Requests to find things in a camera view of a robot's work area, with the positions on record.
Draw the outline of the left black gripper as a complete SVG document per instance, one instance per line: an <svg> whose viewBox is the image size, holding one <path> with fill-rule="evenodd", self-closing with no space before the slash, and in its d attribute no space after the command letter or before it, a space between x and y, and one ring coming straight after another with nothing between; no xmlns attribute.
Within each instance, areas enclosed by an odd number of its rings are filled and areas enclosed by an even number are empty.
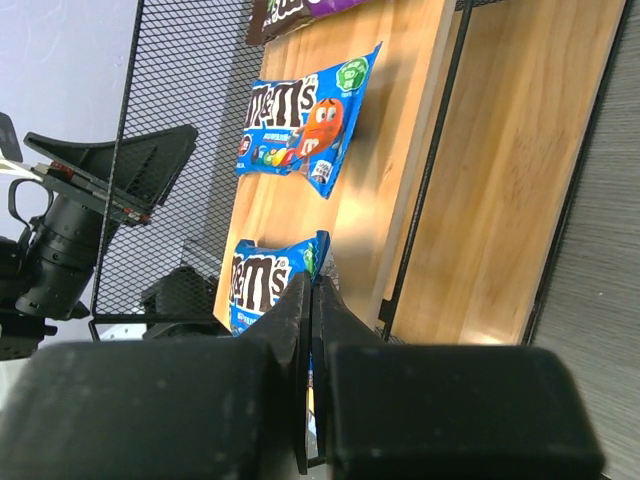
<svg viewBox="0 0 640 480"><path fill-rule="evenodd" d="M28 132L24 144L49 158L49 169L83 189L111 187L109 219L150 222L195 150L198 130L185 124L101 143L78 143ZM58 195L26 224L17 241L1 239L1 307L53 320L89 315L81 296L100 247L100 214Z"/></svg>

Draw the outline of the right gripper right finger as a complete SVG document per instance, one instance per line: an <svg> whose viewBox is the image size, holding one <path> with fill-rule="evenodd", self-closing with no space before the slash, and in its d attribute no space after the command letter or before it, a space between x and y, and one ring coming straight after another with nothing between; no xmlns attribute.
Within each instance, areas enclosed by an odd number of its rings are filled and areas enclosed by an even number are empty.
<svg viewBox="0 0 640 480"><path fill-rule="evenodd" d="M382 340L333 283L311 295L317 445L335 479L597 479L576 382L532 346Z"/></svg>

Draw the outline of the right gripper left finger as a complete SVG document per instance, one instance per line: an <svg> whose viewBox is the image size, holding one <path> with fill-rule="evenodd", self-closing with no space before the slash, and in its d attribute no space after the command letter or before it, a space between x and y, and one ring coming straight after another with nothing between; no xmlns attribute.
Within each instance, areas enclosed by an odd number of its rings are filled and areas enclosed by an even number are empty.
<svg viewBox="0 0 640 480"><path fill-rule="evenodd" d="M1 414L5 479L297 479L311 281L237 337L54 345Z"/></svg>

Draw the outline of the blue candy bag short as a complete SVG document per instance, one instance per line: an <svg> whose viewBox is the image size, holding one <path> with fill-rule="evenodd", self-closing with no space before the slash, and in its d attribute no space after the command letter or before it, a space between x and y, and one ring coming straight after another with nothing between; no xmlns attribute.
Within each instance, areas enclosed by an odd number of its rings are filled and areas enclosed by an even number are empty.
<svg viewBox="0 0 640 480"><path fill-rule="evenodd" d="M281 248L258 246L254 241L238 242L232 256L229 288L229 322L238 336L271 310L290 280L307 272L315 281L323 276L339 284L328 232L316 234Z"/></svg>

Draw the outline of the blue candy bag long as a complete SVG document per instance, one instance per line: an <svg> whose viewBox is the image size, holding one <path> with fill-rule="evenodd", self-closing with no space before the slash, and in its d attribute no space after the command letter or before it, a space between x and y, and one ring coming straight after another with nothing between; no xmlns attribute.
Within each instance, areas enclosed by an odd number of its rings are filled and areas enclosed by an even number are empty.
<svg viewBox="0 0 640 480"><path fill-rule="evenodd" d="M297 80L254 82L236 174L299 173L329 198L380 49Z"/></svg>

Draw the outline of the purple candy bag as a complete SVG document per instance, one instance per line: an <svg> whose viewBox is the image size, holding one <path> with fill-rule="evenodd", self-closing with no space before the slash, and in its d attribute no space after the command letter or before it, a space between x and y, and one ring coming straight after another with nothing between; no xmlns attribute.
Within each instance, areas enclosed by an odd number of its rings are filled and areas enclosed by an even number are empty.
<svg viewBox="0 0 640 480"><path fill-rule="evenodd" d="M245 42L249 46L265 45L362 3L363 0L255 0Z"/></svg>

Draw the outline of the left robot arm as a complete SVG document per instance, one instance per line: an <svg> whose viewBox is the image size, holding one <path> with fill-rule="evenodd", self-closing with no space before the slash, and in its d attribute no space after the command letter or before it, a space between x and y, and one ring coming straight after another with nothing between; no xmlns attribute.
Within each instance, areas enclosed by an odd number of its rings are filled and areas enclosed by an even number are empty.
<svg viewBox="0 0 640 480"><path fill-rule="evenodd" d="M215 135L199 124L73 142L1 123L16 236L1 239L1 355L29 356L60 322L208 322L224 219Z"/></svg>

